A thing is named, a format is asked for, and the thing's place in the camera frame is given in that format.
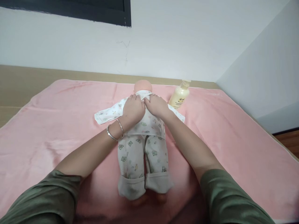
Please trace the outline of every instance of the right hand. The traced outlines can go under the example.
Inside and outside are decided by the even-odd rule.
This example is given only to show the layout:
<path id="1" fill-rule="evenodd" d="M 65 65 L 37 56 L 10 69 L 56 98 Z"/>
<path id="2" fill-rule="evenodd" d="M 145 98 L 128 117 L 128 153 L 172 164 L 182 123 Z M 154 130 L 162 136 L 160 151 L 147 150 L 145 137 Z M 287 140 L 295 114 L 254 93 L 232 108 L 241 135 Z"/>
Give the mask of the right hand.
<path id="1" fill-rule="evenodd" d="M 162 97 L 159 97 L 156 94 L 150 95 L 149 100 L 147 98 L 144 98 L 144 103 L 152 115 L 157 116 L 161 119 L 167 116 L 167 114 L 171 111 L 168 108 L 167 102 L 163 100 Z"/>

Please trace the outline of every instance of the pink blanket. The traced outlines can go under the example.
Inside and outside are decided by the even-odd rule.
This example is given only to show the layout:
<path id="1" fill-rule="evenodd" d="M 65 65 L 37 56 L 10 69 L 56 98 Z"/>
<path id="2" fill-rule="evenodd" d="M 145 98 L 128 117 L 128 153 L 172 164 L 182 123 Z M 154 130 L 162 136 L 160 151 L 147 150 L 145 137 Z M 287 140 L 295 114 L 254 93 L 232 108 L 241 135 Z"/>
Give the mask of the pink blanket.
<path id="1" fill-rule="evenodd" d="M 169 100 L 175 86 L 153 85 Z M 132 84 L 58 80 L 0 129 L 0 217 L 71 151 L 106 128 L 93 115 L 133 92 Z M 190 88 L 179 110 L 236 182 L 277 222 L 299 219 L 299 163 L 221 90 Z M 174 187 L 163 206 L 132 209 L 119 197 L 115 149 L 82 186 L 77 215 L 165 223 L 198 191 L 192 169 L 166 131 Z"/>

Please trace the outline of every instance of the printed baby pajamas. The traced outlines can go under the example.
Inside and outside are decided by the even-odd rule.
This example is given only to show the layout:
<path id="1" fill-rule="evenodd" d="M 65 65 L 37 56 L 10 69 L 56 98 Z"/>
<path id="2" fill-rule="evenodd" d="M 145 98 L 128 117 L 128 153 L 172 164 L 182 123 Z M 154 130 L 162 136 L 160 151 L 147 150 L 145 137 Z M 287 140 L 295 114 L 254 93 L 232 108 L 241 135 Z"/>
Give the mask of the printed baby pajamas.
<path id="1" fill-rule="evenodd" d="M 150 99 L 151 94 L 153 93 L 146 90 L 136 93 L 141 100 Z M 97 112 L 95 120 L 98 124 L 103 124 L 122 116 L 126 100 L 127 98 L 122 99 L 111 108 Z M 168 107 L 181 121 L 185 121 L 183 115 L 172 106 Z M 160 194 L 166 193 L 172 187 L 172 182 L 168 171 L 164 122 L 146 109 L 142 120 L 118 142 L 118 162 L 121 171 L 118 191 L 121 196 L 136 200 L 145 193 L 145 188 Z"/>

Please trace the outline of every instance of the silver bangle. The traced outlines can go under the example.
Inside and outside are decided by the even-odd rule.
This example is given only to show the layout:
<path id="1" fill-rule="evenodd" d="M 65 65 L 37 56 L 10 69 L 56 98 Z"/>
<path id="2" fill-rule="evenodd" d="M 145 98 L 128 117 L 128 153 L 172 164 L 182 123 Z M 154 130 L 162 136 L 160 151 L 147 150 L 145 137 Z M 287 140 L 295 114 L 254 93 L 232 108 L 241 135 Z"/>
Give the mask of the silver bangle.
<path id="1" fill-rule="evenodd" d="M 109 126 L 110 125 L 108 125 L 107 126 L 107 128 L 106 128 L 106 130 L 107 130 L 107 134 L 113 139 L 113 140 L 115 140 L 115 141 L 119 141 L 119 140 L 122 140 L 123 138 L 124 138 L 124 130 L 122 129 L 122 125 L 121 125 L 121 123 L 119 122 L 119 120 L 117 120 L 118 121 L 118 123 L 119 123 L 119 126 L 121 127 L 121 131 L 122 131 L 122 135 L 120 136 L 120 138 L 117 140 L 116 138 L 114 138 L 111 134 L 110 134 L 110 132 L 109 132 Z"/>
<path id="2" fill-rule="evenodd" d="M 124 130 L 122 129 L 122 125 L 121 125 L 121 123 L 119 122 L 118 119 L 117 119 L 117 121 L 118 121 L 119 126 L 121 127 L 121 131 L 122 131 L 122 135 L 121 135 L 121 137 L 118 140 L 122 140 L 124 138 Z"/>
<path id="3" fill-rule="evenodd" d="M 107 134 L 108 134 L 112 139 L 114 139 L 115 141 L 118 141 L 116 138 L 114 138 L 114 137 L 110 134 L 110 132 L 109 132 L 109 130 L 108 130 L 109 126 L 110 126 L 110 125 L 108 125 L 107 128 L 106 128 L 106 130 L 107 130 Z"/>

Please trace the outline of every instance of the baby pants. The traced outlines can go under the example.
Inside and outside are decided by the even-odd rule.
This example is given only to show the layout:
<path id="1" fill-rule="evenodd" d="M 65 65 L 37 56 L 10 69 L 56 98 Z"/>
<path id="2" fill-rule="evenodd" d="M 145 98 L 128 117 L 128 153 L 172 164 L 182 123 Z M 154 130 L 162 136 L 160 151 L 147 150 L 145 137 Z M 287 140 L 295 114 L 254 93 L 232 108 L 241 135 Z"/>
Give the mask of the baby pants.
<path id="1" fill-rule="evenodd" d="M 118 192 L 129 200 L 141 197 L 145 188 L 165 194 L 173 185 L 168 172 L 166 141 L 161 137 L 126 135 L 118 142 L 118 162 L 121 170 Z"/>

